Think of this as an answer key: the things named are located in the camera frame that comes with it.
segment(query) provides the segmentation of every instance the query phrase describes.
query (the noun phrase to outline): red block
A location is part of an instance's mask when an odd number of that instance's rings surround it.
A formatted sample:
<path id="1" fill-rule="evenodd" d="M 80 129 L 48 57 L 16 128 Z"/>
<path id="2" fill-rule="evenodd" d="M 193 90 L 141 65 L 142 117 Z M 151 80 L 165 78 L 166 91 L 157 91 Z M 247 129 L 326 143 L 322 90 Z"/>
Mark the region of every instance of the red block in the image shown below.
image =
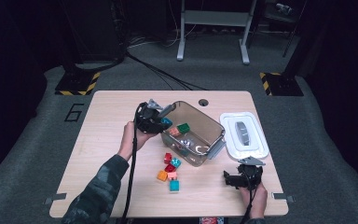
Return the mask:
<path id="1" fill-rule="evenodd" d="M 165 157 L 164 157 L 164 163 L 165 164 L 170 164 L 170 161 L 172 160 L 172 155 L 171 153 L 165 153 Z"/>
<path id="2" fill-rule="evenodd" d="M 176 170 L 176 167 L 174 167 L 172 164 L 168 164 L 167 167 L 164 169 L 166 172 L 173 172 Z"/>

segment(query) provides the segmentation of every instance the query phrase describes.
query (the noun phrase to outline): hand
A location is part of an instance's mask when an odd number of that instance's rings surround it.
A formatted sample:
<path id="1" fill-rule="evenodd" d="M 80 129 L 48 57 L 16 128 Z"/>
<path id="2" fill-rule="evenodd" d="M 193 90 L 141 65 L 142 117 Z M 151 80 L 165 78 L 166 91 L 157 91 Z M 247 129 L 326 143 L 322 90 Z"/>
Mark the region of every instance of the hand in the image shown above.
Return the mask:
<path id="1" fill-rule="evenodd" d="M 246 207 L 250 202 L 250 193 L 247 188 L 239 188 L 243 202 L 245 203 Z M 249 214 L 250 218 L 263 218 L 264 212 L 266 211 L 267 207 L 267 196 L 268 192 L 266 188 L 264 188 L 263 183 L 260 183 L 257 186 L 257 190 L 252 190 L 252 194 L 254 194 L 254 200 L 252 201 L 252 209 Z"/>
<path id="2" fill-rule="evenodd" d="M 132 146 L 133 146 L 133 134 L 134 134 L 135 125 L 132 121 L 129 121 L 124 126 L 123 137 L 121 138 L 120 150 L 118 151 L 118 155 L 124 158 L 126 161 L 130 159 L 132 156 Z M 136 150 L 141 149 L 141 147 L 145 144 L 145 142 L 151 138 L 156 136 L 155 133 L 143 133 L 136 130 L 136 138 L 137 138 L 137 148 Z"/>

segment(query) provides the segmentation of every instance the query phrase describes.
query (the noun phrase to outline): white container lid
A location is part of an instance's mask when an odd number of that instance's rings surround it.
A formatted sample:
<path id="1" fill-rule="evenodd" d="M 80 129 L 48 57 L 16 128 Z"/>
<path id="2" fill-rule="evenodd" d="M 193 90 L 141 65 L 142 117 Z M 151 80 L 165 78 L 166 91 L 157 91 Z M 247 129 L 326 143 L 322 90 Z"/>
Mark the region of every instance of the white container lid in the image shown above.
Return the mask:
<path id="1" fill-rule="evenodd" d="M 267 157 L 269 146 L 255 115 L 250 112 L 223 113 L 220 123 L 226 130 L 226 148 L 231 157 L 237 160 L 250 156 Z"/>

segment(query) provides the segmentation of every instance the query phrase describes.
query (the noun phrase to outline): camouflage jacket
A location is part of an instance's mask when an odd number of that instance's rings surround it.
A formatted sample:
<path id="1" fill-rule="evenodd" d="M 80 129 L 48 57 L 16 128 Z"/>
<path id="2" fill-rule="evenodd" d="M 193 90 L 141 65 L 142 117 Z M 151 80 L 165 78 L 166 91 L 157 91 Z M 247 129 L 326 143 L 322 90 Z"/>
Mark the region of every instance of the camouflage jacket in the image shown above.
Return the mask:
<path id="1" fill-rule="evenodd" d="M 69 205 L 62 223 L 104 223 L 112 213 L 120 191 L 121 178 L 129 164 L 115 155 L 101 166 L 97 175 Z"/>

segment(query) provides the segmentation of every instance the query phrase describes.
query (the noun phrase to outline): toy block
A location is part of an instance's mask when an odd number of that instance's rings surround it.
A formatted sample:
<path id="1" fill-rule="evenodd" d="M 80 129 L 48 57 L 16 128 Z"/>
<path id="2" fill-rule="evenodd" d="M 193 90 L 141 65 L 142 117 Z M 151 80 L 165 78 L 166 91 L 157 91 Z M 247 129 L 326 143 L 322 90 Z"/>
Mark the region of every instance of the toy block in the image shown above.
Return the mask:
<path id="1" fill-rule="evenodd" d="M 170 191 L 179 191 L 179 180 L 170 181 Z"/>
<path id="2" fill-rule="evenodd" d="M 179 130 L 179 133 L 188 133 L 190 131 L 190 126 L 187 123 L 180 124 L 176 126 Z"/>
<path id="3" fill-rule="evenodd" d="M 181 134 L 176 127 L 169 129 L 168 132 L 174 137 L 179 136 Z"/>
<path id="4" fill-rule="evenodd" d="M 175 171 L 175 170 L 176 170 L 176 167 L 173 166 L 172 164 L 168 164 L 167 167 L 165 167 L 164 170 L 165 170 L 165 172 L 170 173 L 170 172 Z"/>
<path id="5" fill-rule="evenodd" d="M 176 172 L 167 173 L 169 180 L 176 180 L 178 178 Z"/>
<path id="6" fill-rule="evenodd" d="M 224 219 L 222 222 L 218 220 L 217 217 L 200 217 L 200 224 L 220 224 L 224 223 Z"/>
<path id="7" fill-rule="evenodd" d="M 167 118 L 162 118 L 161 119 L 161 123 L 166 123 L 168 124 L 170 127 L 172 126 L 172 121 L 170 119 Z"/>
<path id="8" fill-rule="evenodd" d="M 180 166 L 180 164 L 182 164 L 181 161 L 179 161 L 177 158 L 173 158 L 171 161 L 170 161 L 170 164 L 172 164 L 175 168 L 178 168 Z"/>
<path id="9" fill-rule="evenodd" d="M 172 155 L 171 153 L 165 153 L 165 157 L 164 157 L 164 163 L 165 164 L 170 164 L 170 161 L 172 160 Z"/>
<path id="10" fill-rule="evenodd" d="M 167 176 L 168 176 L 167 172 L 159 171 L 158 175 L 157 175 L 157 179 L 159 179 L 161 181 L 165 181 L 165 180 L 167 180 Z"/>

